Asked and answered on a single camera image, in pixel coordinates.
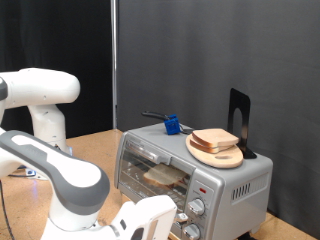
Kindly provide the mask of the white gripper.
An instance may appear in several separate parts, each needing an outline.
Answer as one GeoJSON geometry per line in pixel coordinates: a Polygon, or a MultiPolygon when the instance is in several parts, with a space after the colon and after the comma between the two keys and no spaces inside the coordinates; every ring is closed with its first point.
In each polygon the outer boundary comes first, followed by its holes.
{"type": "Polygon", "coordinates": [[[117,240],[167,240],[174,220],[188,221],[185,213],[176,215],[176,211],[176,204],[167,195],[144,198],[137,203],[128,201],[111,226],[117,240]]]}

